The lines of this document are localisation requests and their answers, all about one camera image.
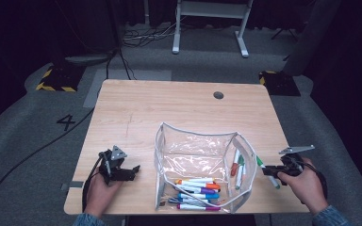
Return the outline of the dark blue capped marker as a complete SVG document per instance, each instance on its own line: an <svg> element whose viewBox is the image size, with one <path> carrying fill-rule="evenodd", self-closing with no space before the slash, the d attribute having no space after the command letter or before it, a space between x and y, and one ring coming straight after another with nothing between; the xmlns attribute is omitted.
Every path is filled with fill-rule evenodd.
<svg viewBox="0 0 362 226"><path fill-rule="evenodd" d="M209 200L197 200L197 199L186 199L186 198L169 198L168 202L170 203L186 203L186 204L194 204L194 205L205 205L209 204Z"/></svg>

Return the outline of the person's left hand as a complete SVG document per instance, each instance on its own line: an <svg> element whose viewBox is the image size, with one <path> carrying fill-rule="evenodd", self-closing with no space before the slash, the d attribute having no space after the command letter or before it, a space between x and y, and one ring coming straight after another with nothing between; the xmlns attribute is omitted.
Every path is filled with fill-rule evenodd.
<svg viewBox="0 0 362 226"><path fill-rule="evenodd" d="M112 203L115 194L123 185L122 181L115 181L107 185L103 176L98 173L90 181L87 194L86 214L100 218Z"/></svg>

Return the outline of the bright green capped marker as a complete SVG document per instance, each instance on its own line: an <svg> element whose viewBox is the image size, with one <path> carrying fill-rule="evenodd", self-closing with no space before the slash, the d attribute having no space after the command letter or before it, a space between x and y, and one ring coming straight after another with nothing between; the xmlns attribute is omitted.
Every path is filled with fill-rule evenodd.
<svg viewBox="0 0 362 226"><path fill-rule="evenodd" d="M266 166L264 165L264 163L262 162L262 160L259 158L259 156L257 155L256 156L256 161L257 161L257 165L262 168L263 170L263 173L264 173L264 170L266 169ZM271 184L276 188L276 189L279 189L280 188L280 185L278 184L278 182L275 180L275 178L272 176L272 175L265 175L269 181L271 182Z"/></svg>

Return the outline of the person's right hand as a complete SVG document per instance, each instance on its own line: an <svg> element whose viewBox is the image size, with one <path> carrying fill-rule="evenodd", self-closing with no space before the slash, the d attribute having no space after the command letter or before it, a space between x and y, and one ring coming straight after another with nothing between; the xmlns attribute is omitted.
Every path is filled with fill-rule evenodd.
<svg viewBox="0 0 362 226"><path fill-rule="evenodd" d="M277 176L291 187L296 197L307 206L312 215L329 206L323 194L321 180L314 170L305 166L298 176L290 176L284 172L278 172Z"/></svg>

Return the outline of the dark green capped marker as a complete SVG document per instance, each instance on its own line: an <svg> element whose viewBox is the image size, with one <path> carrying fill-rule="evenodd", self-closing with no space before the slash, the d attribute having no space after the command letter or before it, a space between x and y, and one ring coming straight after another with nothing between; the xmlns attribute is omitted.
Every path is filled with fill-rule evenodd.
<svg viewBox="0 0 362 226"><path fill-rule="evenodd" d="M244 157L240 154L238 160L238 170L236 174L235 190L239 190L242 182L242 175L244 171Z"/></svg>

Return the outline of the grey flat stand base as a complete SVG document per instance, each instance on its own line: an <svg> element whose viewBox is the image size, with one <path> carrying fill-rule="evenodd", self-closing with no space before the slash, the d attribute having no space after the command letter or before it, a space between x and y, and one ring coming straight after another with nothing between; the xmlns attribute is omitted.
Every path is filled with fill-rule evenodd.
<svg viewBox="0 0 362 226"><path fill-rule="evenodd" d="M65 60L73 64L75 66L93 66L102 64L104 62L109 61L112 59L112 55L105 55L105 54L91 54L91 55L82 55L82 56L67 56Z"/></svg>

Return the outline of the light blue capped marker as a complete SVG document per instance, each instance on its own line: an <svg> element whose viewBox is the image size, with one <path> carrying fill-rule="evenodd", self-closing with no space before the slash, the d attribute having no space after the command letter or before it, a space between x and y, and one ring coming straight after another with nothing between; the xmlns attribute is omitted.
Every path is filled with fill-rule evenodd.
<svg viewBox="0 0 362 226"><path fill-rule="evenodd" d="M215 194L199 194L199 193L195 193L195 194L186 194L186 193L178 193L177 195L178 198L196 198L196 199L208 199L208 200L215 200L218 199L220 197L219 194L215 193Z"/></svg>

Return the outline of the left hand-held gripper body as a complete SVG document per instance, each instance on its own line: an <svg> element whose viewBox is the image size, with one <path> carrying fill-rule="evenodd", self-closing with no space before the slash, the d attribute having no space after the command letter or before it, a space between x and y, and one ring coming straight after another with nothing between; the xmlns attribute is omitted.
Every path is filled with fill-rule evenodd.
<svg viewBox="0 0 362 226"><path fill-rule="evenodd" d="M112 150L99 153L102 158L99 172L104 177L105 183L108 185L111 181L126 181L128 178L128 170L122 169L121 164L127 157L127 154L123 152L116 145Z"/></svg>

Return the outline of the purple capped marker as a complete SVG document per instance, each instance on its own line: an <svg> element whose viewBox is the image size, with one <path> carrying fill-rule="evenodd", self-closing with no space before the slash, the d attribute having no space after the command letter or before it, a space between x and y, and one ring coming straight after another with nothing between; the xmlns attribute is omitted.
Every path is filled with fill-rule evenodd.
<svg viewBox="0 0 362 226"><path fill-rule="evenodd" d="M200 194L215 194L218 192L217 189L209 189L204 187L186 187L182 189L189 193L200 193Z"/></svg>

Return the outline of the black tripod stand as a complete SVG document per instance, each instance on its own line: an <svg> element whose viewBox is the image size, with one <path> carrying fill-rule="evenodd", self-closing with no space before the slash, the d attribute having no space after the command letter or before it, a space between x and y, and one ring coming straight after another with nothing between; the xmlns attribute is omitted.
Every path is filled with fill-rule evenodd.
<svg viewBox="0 0 362 226"><path fill-rule="evenodd" d="M275 40L282 32L287 31L290 36L295 40L298 41L298 37L293 33L293 31L289 28L280 28L272 37L271 40Z"/></svg>

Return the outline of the white metal table frame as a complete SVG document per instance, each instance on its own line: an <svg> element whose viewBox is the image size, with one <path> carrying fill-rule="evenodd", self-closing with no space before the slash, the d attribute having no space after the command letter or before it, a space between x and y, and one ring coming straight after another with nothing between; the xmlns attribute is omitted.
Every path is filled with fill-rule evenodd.
<svg viewBox="0 0 362 226"><path fill-rule="evenodd" d="M247 0L247 2L243 4L232 4L177 0L172 52L175 55L180 52L182 16L214 17L241 20L239 30L235 32L235 37L239 45L241 55L243 57L248 57L249 52L244 42L243 34L250 16L253 2L254 0Z"/></svg>

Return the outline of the grey drape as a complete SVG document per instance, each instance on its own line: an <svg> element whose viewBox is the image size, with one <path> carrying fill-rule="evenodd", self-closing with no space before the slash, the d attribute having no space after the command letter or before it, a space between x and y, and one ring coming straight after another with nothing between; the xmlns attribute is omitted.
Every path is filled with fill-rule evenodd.
<svg viewBox="0 0 362 226"><path fill-rule="evenodd" d="M296 43L282 72L289 76L304 73L329 25L332 23L341 0L316 0L301 38Z"/></svg>

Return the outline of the orange capped marker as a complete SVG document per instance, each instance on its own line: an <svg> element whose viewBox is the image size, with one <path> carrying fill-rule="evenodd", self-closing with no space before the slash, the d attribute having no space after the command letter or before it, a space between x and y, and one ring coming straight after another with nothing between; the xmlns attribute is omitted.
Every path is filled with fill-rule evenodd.
<svg viewBox="0 0 362 226"><path fill-rule="evenodd" d="M184 185L184 186L196 186L196 187L204 187L204 188L208 188L208 189L220 189L220 185L217 185L217 184L205 184L205 183L193 183L193 182L190 182L190 183L182 183L180 185Z"/></svg>

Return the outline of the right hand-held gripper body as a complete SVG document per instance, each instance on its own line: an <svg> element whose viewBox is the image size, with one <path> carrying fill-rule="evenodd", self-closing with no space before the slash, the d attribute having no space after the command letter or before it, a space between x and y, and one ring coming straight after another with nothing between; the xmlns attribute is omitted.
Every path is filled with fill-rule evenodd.
<svg viewBox="0 0 362 226"><path fill-rule="evenodd" d="M299 156L299 153L314 150L315 146L298 146L298 147L286 147L279 153L282 155L281 161L286 167L286 174L297 176L304 170L303 159Z"/></svg>

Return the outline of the clear plastic pouch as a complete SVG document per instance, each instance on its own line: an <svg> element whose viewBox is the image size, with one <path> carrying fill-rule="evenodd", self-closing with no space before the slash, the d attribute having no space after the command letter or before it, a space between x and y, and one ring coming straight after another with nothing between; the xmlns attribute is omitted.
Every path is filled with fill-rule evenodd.
<svg viewBox="0 0 362 226"><path fill-rule="evenodd" d="M235 190L236 175L231 167L236 149L244 157L246 176ZM198 134L175 128L163 122L156 132L156 210L174 212L178 193L189 193L182 188L196 187L176 184L176 179L214 178L220 185L218 199L199 206L220 207L219 212L234 214L249 199L256 174L256 153L251 144L239 133Z"/></svg>

